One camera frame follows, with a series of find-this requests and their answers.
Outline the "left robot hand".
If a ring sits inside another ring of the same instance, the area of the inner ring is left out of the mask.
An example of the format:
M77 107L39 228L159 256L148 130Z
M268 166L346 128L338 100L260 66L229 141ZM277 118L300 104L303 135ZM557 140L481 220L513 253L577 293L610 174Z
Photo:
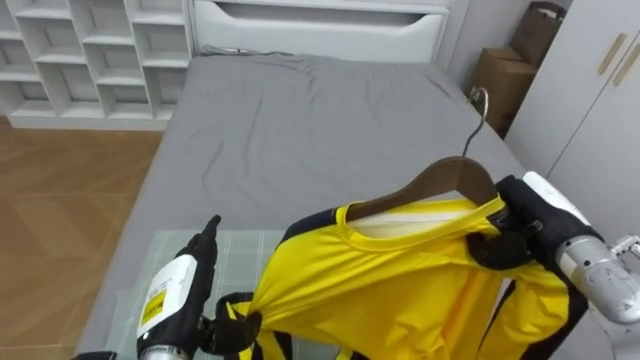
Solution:
M216 318L204 316L215 275L220 222L220 216L213 216L151 280L136 332L139 359L192 359L199 350L231 355L256 342L261 315L238 316L222 305Z

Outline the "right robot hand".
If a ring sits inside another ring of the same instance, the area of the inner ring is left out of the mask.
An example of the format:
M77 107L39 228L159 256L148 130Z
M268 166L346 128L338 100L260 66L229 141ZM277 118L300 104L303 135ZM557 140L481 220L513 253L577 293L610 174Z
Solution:
M472 259L484 268L509 270L537 261L559 274L556 253L561 245L580 235L601 238L594 228L551 205L513 175L500 180L497 190L505 203L505 213L492 224L500 234L490 239L480 233L466 236Z

